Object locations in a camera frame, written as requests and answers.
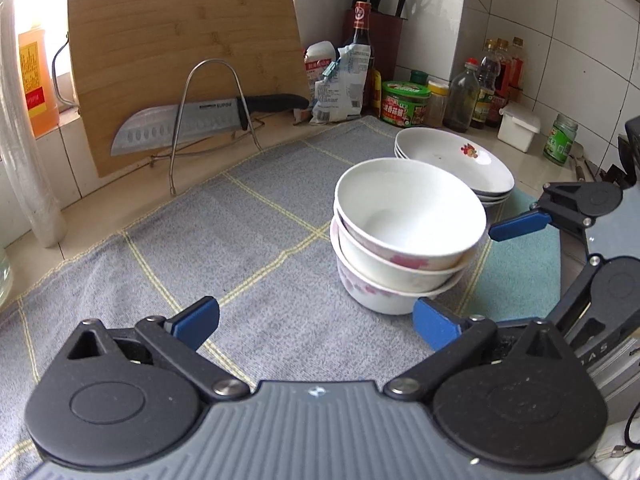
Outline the white plate with fruit print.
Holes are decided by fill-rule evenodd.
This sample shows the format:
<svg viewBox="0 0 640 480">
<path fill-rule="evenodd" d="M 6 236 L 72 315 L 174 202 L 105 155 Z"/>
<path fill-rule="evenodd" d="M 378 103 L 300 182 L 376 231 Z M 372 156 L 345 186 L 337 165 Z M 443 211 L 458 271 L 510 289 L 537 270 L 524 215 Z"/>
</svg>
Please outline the white plate with fruit print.
<svg viewBox="0 0 640 480">
<path fill-rule="evenodd" d="M 510 193 L 515 180 L 497 156 L 463 136 L 433 128 L 407 128 L 396 134 L 395 154 L 450 172 L 485 196 Z"/>
</svg>

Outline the white bowl pink flowers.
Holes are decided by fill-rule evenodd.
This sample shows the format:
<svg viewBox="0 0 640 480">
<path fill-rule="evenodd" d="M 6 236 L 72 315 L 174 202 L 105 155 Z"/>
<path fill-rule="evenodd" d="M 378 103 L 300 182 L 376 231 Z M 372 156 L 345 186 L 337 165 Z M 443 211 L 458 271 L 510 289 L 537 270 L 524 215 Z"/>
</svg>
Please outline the white bowl pink flowers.
<svg viewBox="0 0 640 480">
<path fill-rule="evenodd" d="M 335 252 L 337 273 L 346 292 L 367 309 L 385 315 L 406 315 L 413 311 L 413 306 L 421 297 L 434 298 L 454 288 L 462 279 L 463 271 L 455 273 L 439 288 L 431 292 L 398 292 L 382 285 L 374 284 L 359 273 L 342 253 L 340 243 L 332 238 Z"/>
</svg>

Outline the plain white bowl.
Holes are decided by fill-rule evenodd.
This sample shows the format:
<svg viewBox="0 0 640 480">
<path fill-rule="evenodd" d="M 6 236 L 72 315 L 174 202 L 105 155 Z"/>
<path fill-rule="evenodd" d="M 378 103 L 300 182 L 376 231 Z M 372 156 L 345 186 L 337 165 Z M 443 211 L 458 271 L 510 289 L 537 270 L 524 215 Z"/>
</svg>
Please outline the plain white bowl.
<svg viewBox="0 0 640 480">
<path fill-rule="evenodd" d="M 426 162 L 377 158 L 346 170 L 334 190 L 346 230 L 410 269 L 452 268 L 485 233 L 487 214 L 462 180 Z"/>
</svg>

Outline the white plate at mat edge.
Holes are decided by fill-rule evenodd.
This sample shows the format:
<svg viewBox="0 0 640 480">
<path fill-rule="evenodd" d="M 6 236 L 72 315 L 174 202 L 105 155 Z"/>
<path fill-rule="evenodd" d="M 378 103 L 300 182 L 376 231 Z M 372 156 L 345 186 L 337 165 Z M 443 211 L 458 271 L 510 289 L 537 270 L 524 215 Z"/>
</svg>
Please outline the white plate at mat edge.
<svg viewBox="0 0 640 480">
<path fill-rule="evenodd" d="M 404 154 L 404 152 L 401 151 L 399 148 L 394 148 L 394 154 L 397 158 L 406 158 L 406 155 Z M 478 199 L 480 200 L 480 202 L 483 204 L 485 208 L 489 208 L 489 207 L 504 203 L 510 197 L 510 195 L 511 193 L 506 193 L 506 194 L 499 195 L 497 197 L 489 197 L 489 196 L 482 195 L 480 193 L 476 194 L 476 196 L 478 197 Z"/>
</svg>

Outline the green label glass jar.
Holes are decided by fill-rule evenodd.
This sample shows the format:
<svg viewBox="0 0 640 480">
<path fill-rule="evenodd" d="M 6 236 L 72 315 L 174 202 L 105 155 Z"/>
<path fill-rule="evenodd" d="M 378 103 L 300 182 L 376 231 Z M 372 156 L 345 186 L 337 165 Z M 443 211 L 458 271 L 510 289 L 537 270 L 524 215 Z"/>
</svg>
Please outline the green label glass jar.
<svg viewBox="0 0 640 480">
<path fill-rule="evenodd" d="M 555 164 L 563 166 L 577 136 L 578 123 L 559 113 L 544 144 L 544 156 Z"/>
</svg>

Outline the white plastic lidded box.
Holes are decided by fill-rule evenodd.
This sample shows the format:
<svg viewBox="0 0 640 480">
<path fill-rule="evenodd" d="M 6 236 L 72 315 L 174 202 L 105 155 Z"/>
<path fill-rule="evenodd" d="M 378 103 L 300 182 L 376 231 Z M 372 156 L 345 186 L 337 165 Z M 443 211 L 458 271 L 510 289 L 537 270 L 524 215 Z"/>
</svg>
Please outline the white plastic lidded box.
<svg viewBox="0 0 640 480">
<path fill-rule="evenodd" d="M 534 137 L 540 133 L 541 122 L 537 115 L 521 104 L 510 102 L 499 110 L 502 121 L 497 138 L 512 148 L 527 153 Z"/>
</svg>

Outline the yellow lid spice jar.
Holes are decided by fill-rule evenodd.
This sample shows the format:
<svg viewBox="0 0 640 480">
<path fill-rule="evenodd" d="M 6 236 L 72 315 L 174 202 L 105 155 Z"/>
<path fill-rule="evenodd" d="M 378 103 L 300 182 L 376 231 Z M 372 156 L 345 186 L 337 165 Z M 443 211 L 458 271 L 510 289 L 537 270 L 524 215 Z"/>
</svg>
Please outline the yellow lid spice jar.
<svg viewBox="0 0 640 480">
<path fill-rule="evenodd" d="M 430 90 L 431 95 L 427 103 L 425 125 L 427 125 L 427 127 L 438 128 L 444 120 L 449 96 L 449 86 L 442 82 L 430 80 L 427 83 L 427 89 Z"/>
</svg>

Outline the red label sauce bottle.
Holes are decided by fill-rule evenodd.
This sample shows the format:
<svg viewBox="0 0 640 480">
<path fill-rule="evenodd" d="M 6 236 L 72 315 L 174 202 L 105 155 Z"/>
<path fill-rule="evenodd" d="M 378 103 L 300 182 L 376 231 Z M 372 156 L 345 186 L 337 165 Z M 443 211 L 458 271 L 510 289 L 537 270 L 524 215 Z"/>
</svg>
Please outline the red label sauce bottle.
<svg viewBox="0 0 640 480">
<path fill-rule="evenodd" d="M 486 124 L 498 128 L 502 119 L 500 110 L 509 103 L 511 96 L 518 96 L 522 90 L 521 80 L 524 70 L 524 40 L 514 37 L 511 42 L 498 38 L 496 55 L 500 62 L 500 72 L 495 82 L 495 94 L 491 101 Z"/>
</svg>

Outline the grey checked cloth mat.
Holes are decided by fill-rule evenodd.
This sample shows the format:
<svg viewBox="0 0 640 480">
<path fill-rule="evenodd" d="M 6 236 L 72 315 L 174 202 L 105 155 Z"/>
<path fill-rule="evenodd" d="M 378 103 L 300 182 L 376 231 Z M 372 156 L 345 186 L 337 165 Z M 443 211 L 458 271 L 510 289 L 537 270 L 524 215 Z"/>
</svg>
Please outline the grey checked cloth mat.
<svg viewBox="0 0 640 480">
<path fill-rule="evenodd" d="M 430 349 L 408 316 L 374 313 L 349 296 L 329 240 L 336 181 L 357 162 L 390 156 L 396 133 L 368 118 L 245 150 L 153 211 L 143 206 L 147 185 L 119 181 L 134 222 L 88 252 L 60 249 L 55 267 L 15 286 L 2 312 L 2 477 L 21 479 L 38 465 L 25 405 L 85 318 L 129 327 L 212 296 L 220 323 L 201 354 L 250 385 L 382 384 L 423 360 Z"/>
</svg>

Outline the glass oil bottle red cap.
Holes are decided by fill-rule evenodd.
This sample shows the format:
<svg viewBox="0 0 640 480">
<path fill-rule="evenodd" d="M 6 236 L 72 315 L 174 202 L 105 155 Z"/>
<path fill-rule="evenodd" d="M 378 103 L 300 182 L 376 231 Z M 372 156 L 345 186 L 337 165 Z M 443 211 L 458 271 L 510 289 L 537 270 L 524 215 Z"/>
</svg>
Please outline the glass oil bottle red cap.
<svg viewBox="0 0 640 480">
<path fill-rule="evenodd" d="M 450 82 L 444 125 L 451 130 L 465 132 L 470 128 L 480 94 L 477 71 L 477 59 L 468 58 L 464 63 L 464 71 Z"/>
</svg>

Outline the green lidded seasoning tub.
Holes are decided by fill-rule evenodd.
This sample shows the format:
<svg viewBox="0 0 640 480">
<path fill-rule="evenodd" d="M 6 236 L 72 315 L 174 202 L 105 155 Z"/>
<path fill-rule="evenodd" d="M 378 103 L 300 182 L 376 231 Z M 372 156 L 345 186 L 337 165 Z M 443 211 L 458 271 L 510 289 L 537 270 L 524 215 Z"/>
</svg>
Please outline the green lidded seasoning tub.
<svg viewBox="0 0 640 480">
<path fill-rule="evenodd" d="M 431 91 L 422 84 L 386 81 L 382 84 L 381 119 L 400 128 L 420 126 Z"/>
</svg>

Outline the dark vinegar bottle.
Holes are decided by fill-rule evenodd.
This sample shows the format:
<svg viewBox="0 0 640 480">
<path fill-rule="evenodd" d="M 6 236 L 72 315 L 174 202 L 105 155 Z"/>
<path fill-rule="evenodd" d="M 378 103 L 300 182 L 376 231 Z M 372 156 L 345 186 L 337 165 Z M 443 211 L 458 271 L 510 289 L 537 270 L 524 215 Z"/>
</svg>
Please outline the dark vinegar bottle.
<svg viewBox="0 0 640 480">
<path fill-rule="evenodd" d="M 496 92 L 496 80 L 500 74 L 501 64 L 498 55 L 498 40 L 488 39 L 485 44 L 485 55 L 480 62 L 477 72 L 477 80 L 480 85 L 480 92 L 474 105 L 471 126 L 473 128 L 483 128 L 491 107 L 492 99 Z"/>
</svg>

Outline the white plastic food bag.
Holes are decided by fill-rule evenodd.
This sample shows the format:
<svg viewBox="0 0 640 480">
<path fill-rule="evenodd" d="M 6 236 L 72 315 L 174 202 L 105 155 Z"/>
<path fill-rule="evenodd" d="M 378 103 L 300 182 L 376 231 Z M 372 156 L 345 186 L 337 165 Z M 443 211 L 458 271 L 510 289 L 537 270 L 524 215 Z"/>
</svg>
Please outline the white plastic food bag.
<svg viewBox="0 0 640 480">
<path fill-rule="evenodd" d="M 346 122 L 360 116 L 370 57 L 368 44 L 349 44 L 338 49 L 338 58 L 314 84 L 313 124 Z"/>
</svg>

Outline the dark knife block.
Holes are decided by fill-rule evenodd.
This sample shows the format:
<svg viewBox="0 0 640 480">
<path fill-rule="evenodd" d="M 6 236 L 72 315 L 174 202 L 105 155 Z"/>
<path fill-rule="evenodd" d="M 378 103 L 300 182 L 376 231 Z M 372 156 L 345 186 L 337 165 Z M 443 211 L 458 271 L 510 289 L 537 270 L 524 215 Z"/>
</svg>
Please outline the dark knife block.
<svg viewBox="0 0 640 480">
<path fill-rule="evenodd" d="M 402 12 L 407 0 L 398 0 L 394 14 L 378 10 L 381 0 L 352 0 L 352 7 L 346 11 L 343 22 L 343 40 L 348 44 L 354 36 L 355 6 L 362 1 L 370 4 L 369 39 L 374 54 L 373 67 L 380 73 L 383 82 L 391 81 L 399 52 Z"/>
</svg>

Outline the red white clipped bag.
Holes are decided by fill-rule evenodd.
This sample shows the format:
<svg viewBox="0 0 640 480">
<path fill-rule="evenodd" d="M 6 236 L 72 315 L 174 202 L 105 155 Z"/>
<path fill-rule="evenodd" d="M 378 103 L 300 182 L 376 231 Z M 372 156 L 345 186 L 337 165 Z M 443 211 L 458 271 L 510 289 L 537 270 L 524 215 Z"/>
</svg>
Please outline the red white clipped bag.
<svg viewBox="0 0 640 480">
<path fill-rule="evenodd" d="M 314 107 L 314 86 L 321 77 L 324 70 L 336 60 L 336 49 L 334 44 L 329 40 L 316 42 L 309 46 L 304 54 L 304 63 L 306 77 L 309 87 L 309 105 L 301 110 L 296 108 L 293 110 L 294 122 L 300 124 L 311 118 L 311 111 Z"/>
</svg>

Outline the dark soy sauce bottle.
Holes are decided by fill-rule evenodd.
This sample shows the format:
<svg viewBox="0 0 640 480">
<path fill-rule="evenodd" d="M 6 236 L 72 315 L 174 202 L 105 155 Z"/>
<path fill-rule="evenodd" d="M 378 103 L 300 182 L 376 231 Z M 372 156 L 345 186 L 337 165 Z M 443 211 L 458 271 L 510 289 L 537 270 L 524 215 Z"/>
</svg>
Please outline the dark soy sauce bottle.
<svg viewBox="0 0 640 480">
<path fill-rule="evenodd" d="M 374 54 L 370 41 L 370 11 L 370 3 L 355 3 L 352 42 L 346 47 L 349 117 L 361 115 L 372 101 Z"/>
</svg>

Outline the orange yellow package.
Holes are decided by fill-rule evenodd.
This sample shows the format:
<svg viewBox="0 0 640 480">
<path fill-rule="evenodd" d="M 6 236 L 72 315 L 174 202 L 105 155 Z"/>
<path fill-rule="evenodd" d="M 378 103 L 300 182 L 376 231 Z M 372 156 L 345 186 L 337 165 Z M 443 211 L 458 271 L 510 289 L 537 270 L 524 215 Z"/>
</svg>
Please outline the orange yellow package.
<svg viewBox="0 0 640 480">
<path fill-rule="evenodd" d="M 32 133 L 39 138 L 58 126 L 58 102 L 44 48 L 44 31 L 35 27 L 18 35 L 20 65 Z"/>
</svg>

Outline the bamboo cutting board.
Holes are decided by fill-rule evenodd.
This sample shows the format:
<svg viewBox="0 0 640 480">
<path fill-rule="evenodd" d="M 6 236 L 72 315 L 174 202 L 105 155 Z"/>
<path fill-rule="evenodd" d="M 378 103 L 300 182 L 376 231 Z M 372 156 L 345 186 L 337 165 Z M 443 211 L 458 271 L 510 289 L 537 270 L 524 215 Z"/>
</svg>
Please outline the bamboo cutting board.
<svg viewBox="0 0 640 480">
<path fill-rule="evenodd" d="M 247 96 L 308 96 L 293 0 L 67 0 L 79 114 L 106 177 L 119 127 L 147 107 Z"/>
</svg>

